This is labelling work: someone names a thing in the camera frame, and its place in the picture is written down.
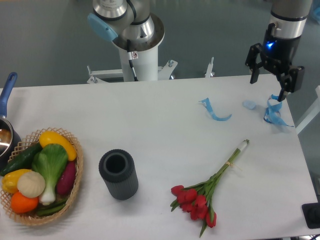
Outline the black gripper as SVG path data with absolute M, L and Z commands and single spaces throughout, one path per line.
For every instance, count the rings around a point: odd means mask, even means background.
M 272 35 L 275 29 L 275 23 L 268 25 L 263 44 L 256 43 L 249 48 L 245 65 L 251 71 L 250 84 L 258 81 L 262 66 L 268 72 L 277 75 L 281 87 L 277 101 L 282 102 L 289 93 L 294 93 L 301 88 L 305 67 L 292 66 L 300 37 L 280 38 Z M 257 62 L 259 54 L 262 62 Z

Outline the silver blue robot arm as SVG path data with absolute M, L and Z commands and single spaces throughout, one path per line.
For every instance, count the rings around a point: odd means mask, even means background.
M 260 68 L 276 76 L 281 90 L 278 101 L 302 86 L 305 69 L 292 64 L 310 12 L 310 0 L 274 0 L 262 43 L 249 48 L 245 65 L 250 83 Z M 158 79 L 158 46 L 165 34 L 162 21 L 150 11 L 147 0 L 95 0 L 87 17 L 91 29 L 119 50 L 126 82 Z

